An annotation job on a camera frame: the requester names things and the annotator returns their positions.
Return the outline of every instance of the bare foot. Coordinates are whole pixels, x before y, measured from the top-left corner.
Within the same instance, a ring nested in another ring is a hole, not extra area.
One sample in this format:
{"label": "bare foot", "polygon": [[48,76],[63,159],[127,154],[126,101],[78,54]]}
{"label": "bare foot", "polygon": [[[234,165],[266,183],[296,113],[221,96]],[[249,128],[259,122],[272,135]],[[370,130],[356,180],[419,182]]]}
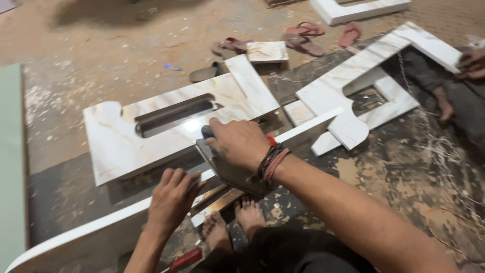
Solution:
{"label": "bare foot", "polygon": [[265,227],[266,222],[258,203],[255,203],[254,200],[249,200],[247,196],[242,197],[241,201],[242,205],[239,201],[234,203],[236,219],[246,234],[247,240],[249,243],[252,243],[254,233],[258,229]]}
{"label": "bare foot", "polygon": [[438,99],[438,106],[441,109],[441,121],[449,120],[453,115],[453,106],[448,102],[445,90],[443,87],[438,87],[433,90],[433,94]]}
{"label": "bare foot", "polygon": [[232,253],[227,225],[219,211],[213,211],[211,215],[206,216],[202,227],[202,236],[209,244],[210,250],[223,248]]}

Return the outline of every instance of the small marble block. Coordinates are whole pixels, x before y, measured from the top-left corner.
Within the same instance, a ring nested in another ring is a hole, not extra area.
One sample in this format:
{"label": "small marble block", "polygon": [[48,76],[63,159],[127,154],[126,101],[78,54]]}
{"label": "small marble block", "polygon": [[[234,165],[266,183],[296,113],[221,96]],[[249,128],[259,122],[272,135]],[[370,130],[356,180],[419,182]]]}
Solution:
{"label": "small marble block", "polygon": [[247,43],[247,57],[253,64],[283,63],[289,60],[285,42]]}

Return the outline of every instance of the black pants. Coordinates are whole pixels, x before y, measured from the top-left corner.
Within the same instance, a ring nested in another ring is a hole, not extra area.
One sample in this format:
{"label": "black pants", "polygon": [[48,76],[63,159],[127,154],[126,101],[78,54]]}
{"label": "black pants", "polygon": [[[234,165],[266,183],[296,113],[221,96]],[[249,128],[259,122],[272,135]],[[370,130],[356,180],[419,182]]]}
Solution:
{"label": "black pants", "polygon": [[[269,272],[376,272],[366,259],[335,235],[321,230],[261,228],[254,234],[250,250]],[[244,262],[236,255],[224,249],[214,249],[191,273],[235,273],[238,267],[244,267]]]}
{"label": "black pants", "polygon": [[485,83],[483,80],[460,81],[443,72],[423,53],[415,49],[403,51],[406,75],[426,92],[433,95],[443,87],[453,107],[454,123],[463,129],[470,141],[479,144],[485,138]]}

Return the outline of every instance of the screwdriver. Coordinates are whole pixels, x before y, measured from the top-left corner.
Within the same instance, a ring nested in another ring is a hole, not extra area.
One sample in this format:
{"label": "screwdriver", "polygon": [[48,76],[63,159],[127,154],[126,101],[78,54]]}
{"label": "screwdriver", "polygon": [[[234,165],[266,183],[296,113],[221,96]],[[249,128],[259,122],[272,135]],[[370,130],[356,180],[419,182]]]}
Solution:
{"label": "screwdriver", "polygon": [[168,268],[162,271],[161,273],[166,273],[167,271],[172,270],[182,270],[193,265],[195,262],[202,259],[202,249],[200,247],[196,247],[192,249],[190,252],[184,254],[182,257],[176,259],[175,261],[171,262],[168,265]]}

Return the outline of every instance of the hand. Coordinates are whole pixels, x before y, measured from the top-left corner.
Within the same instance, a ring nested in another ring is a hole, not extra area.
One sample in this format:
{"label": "hand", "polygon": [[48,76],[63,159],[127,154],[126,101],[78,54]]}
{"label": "hand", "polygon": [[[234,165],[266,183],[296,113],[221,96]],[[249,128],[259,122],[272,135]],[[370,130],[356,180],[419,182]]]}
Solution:
{"label": "hand", "polygon": [[462,70],[460,79],[479,79],[485,77],[485,49],[464,53],[457,65]]}
{"label": "hand", "polygon": [[192,183],[200,177],[200,172],[186,174],[183,169],[166,169],[160,184],[153,189],[152,202],[148,209],[145,232],[153,240],[168,240],[173,231],[182,223],[192,207],[194,199],[206,181],[192,189]]}
{"label": "hand", "polygon": [[270,149],[268,139],[254,121],[231,121],[223,125],[211,118],[209,125],[215,138],[206,140],[224,160],[234,166],[257,172],[259,164]]}

